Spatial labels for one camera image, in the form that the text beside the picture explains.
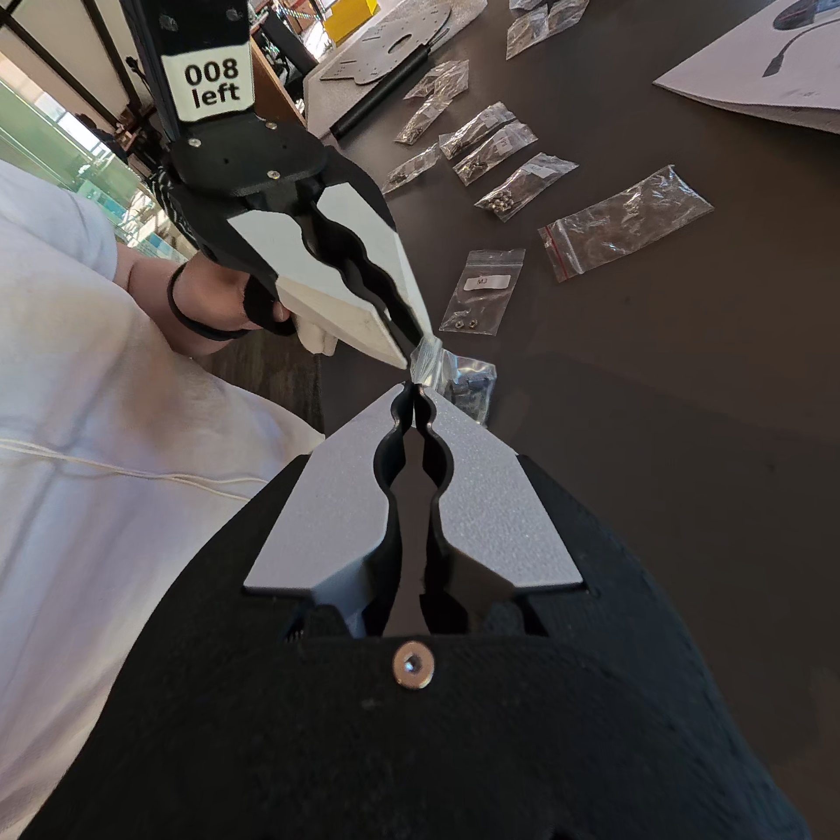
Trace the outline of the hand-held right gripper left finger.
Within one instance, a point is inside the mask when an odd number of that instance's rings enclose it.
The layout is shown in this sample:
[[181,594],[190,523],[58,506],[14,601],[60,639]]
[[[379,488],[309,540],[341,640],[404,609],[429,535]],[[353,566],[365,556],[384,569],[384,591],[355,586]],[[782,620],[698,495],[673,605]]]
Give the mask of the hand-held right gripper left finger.
[[252,595],[333,606],[354,637],[383,635],[402,574],[391,487],[415,389],[396,385],[308,457],[245,578]]

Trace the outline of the person's white shirt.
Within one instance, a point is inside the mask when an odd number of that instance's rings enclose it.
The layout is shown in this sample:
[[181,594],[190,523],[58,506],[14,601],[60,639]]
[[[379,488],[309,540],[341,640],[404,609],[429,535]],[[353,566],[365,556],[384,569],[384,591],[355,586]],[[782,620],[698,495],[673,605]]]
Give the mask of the person's white shirt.
[[173,351],[100,206],[2,161],[1,832],[78,756],[161,598],[324,436]]

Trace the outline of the labelled zip bag two nuts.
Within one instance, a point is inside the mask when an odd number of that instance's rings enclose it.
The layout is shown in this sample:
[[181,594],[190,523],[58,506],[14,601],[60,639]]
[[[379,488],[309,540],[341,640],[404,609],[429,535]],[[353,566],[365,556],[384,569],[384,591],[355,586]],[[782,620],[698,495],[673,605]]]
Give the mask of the labelled zip bag two nuts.
[[525,256],[525,248],[470,251],[439,331],[496,336]]

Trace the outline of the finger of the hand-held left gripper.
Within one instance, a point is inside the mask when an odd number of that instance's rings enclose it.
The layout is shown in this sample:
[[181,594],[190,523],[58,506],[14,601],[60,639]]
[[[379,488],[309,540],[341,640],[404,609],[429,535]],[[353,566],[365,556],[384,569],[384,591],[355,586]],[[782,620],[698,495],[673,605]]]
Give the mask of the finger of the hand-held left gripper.
[[312,353],[333,352],[341,340],[370,357],[401,370],[414,350],[399,350],[370,303],[354,299],[340,272],[316,250],[313,210],[300,219],[286,213],[248,210],[227,221],[276,278],[268,280],[282,306],[293,316],[301,343]]
[[414,350],[433,329],[383,194],[338,150],[327,146],[325,154],[313,194],[318,256],[339,271],[353,299],[372,305],[397,349]]

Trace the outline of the dark brown desk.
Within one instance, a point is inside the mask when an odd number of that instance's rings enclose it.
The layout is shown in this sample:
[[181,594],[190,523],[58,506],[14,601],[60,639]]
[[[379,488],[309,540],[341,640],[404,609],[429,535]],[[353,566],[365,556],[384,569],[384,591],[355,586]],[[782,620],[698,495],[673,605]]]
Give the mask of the dark brown desk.
[[[814,838],[838,838],[838,136],[654,81],[763,2],[590,2],[506,60],[489,2],[436,122],[503,101],[538,135],[470,187],[449,164],[389,199],[434,327],[474,249],[525,248],[496,337],[490,429],[668,592],[731,714]],[[579,167],[507,222],[475,207],[537,153]],[[539,228],[672,164],[712,213],[560,284]]]

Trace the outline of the grey perforated metal plate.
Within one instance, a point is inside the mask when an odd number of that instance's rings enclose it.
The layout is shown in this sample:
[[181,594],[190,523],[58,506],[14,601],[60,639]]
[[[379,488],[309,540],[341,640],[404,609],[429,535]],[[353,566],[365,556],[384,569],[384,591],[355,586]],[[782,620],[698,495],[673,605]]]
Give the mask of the grey perforated metal plate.
[[434,49],[468,26],[485,1],[405,1],[374,15],[337,48],[317,71],[321,81],[372,84],[400,66],[416,50]]

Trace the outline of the yellow box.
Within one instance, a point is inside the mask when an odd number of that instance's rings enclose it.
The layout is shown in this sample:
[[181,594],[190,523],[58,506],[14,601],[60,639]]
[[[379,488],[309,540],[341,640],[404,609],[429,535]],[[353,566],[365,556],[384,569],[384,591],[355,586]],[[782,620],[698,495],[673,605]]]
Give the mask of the yellow box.
[[338,45],[370,20],[378,9],[378,1],[331,1],[324,12],[323,26],[331,41]]

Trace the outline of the black rod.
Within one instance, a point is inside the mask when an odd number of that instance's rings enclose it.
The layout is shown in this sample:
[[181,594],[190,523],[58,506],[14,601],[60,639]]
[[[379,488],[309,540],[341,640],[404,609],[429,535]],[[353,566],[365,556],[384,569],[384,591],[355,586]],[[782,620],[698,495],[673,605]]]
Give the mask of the black rod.
[[341,140],[367,116],[376,110],[395,89],[403,84],[419,67],[427,63],[432,46],[420,45],[416,47],[399,65],[390,70],[372,89],[367,91],[341,118],[330,128],[331,135]]

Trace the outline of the clear zip bag red stripe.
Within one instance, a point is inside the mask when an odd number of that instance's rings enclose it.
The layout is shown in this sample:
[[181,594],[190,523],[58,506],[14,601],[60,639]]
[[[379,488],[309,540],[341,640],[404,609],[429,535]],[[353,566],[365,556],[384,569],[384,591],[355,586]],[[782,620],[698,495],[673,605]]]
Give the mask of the clear zip bag red stripe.
[[558,283],[630,256],[713,211],[672,164],[539,229]]

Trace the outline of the open instruction booklet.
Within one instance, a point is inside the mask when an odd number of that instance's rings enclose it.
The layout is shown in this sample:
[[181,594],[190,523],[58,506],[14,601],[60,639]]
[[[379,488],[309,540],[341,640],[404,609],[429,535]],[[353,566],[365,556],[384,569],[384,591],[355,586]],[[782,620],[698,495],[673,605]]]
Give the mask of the open instruction booklet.
[[714,108],[838,135],[839,2],[771,2],[654,84]]

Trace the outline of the small zip bag black screws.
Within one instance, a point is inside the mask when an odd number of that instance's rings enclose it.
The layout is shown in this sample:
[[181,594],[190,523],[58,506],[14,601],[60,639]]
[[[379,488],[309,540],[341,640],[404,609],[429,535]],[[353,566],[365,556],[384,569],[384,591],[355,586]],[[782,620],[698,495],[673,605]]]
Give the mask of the small zip bag black screws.
[[423,336],[411,354],[412,381],[436,391],[480,426],[486,427],[497,383],[494,364],[446,350],[442,341]]

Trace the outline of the person's left hand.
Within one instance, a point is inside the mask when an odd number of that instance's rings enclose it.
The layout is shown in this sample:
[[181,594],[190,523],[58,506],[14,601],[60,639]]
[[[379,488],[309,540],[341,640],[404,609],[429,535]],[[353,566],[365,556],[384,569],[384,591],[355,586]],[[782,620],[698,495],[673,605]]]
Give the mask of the person's left hand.
[[177,270],[181,274],[175,280],[172,299],[186,319],[225,332],[259,328],[245,311],[249,274],[219,266],[201,253],[181,266],[170,260],[143,256],[122,244],[118,244],[118,253],[114,282],[150,317],[174,352],[201,358],[231,343],[230,339],[207,339],[174,315],[167,291]]

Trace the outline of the labelled zip bag silver screws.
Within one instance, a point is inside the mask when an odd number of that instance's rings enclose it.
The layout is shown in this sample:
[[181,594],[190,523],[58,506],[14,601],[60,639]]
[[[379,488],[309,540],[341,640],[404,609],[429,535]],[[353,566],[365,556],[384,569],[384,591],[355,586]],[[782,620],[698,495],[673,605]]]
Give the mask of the labelled zip bag silver screws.
[[475,207],[507,222],[532,200],[563,176],[579,167],[577,163],[543,152],[522,164],[506,181],[484,195]]

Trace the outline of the small clear screw bag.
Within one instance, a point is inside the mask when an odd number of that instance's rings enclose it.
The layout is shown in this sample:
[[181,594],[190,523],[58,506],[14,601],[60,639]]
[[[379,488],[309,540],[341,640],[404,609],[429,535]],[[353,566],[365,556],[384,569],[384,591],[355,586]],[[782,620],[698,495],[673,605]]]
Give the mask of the small clear screw bag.
[[457,163],[454,172],[468,186],[537,140],[538,136],[527,124],[518,120],[510,122]]
[[462,151],[515,119],[516,115],[504,103],[497,101],[481,110],[456,131],[439,135],[438,148],[447,160],[452,161]]
[[394,170],[390,171],[381,185],[382,194],[387,195],[392,193],[416,180],[420,175],[434,168],[440,161],[441,157],[442,153],[439,149],[438,143],[435,142],[421,153],[415,155],[411,159],[398,165]]
[[558,35],[577,25],[583,17],[590,1],[556,1],[548,12],[547,35]]
[[510,25],[507,30],[506,60],[511,60],[549,36],[549,7],[544,4],[517,17]]
[[469,60],[448,60],[429,70],[404,100],[438,98],[451,101],[469,88]]
[[394,141],[398,144],[414,145],[428,128],[447,110],[452,98],[432,96],[415,111],[406,122]]

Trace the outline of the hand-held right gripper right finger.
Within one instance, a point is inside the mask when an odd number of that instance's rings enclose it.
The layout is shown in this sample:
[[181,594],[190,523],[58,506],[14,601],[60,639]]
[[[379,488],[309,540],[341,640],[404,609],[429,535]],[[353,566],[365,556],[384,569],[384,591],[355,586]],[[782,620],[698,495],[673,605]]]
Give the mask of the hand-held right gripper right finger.
[[524,595],[583,585],[517,452],[423,385],[415,417],[423,470],[435,486],[426,593]]

